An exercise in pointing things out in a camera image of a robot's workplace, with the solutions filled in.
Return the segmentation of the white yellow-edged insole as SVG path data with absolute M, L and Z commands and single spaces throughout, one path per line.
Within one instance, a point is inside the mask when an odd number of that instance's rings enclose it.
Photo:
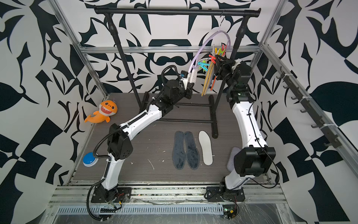
M 195 84 L 197 79 L 197 73 L 198 73 L 198 68 L 192 70 L 192 72 L 188 75 L 188 83 Z

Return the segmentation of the dark grey felt insole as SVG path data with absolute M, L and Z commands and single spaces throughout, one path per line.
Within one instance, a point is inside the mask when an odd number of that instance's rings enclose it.
M 186 143 L 186 160 L 191 169 L 197 170 L 200 163 L 200 155 L 195 144 L 195 139 L 192 132 L 184 133 L 184 140 Z
M 182 170 L 185 166 L 186 153 L 184 151 L 184 133 L 182 131 L 177 131 L 174 135 L 172 162 L 177 170 Z

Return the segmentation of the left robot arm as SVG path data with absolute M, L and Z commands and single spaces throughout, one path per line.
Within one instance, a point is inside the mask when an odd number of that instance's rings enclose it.
M 94 196 L 98 197 L 99 202 L 111 203 L 119 196 L 119 174 L 124 161 L 133 151 L 131 141 L 136 135 L 168 114 L 180 100 L 192 97 L 196 82 L 193 68 L 182 71 L 178 76 L 178 79 L 168 80 L 139 115 L 119 126 L 112 125 L 110 132 L 95 146 L 94 158 L 107 161 L 103 177 L 94 184 Z

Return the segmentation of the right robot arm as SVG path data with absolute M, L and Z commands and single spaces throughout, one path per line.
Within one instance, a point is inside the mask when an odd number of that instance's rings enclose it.
M 251 67 L 240 60 L 216 55 L 215 74 L 228 85 L 227 102 L 238 122 L 242 148 L 234 155 L 233 170 L 225 176 L 219 187 L 207 187 L 204 198 L 209 202 L 242 202 L 243 186 L 249 180 L 266 174 L 276 156 L 262 137 L 253 112 L 253 99 L 249 92 Z

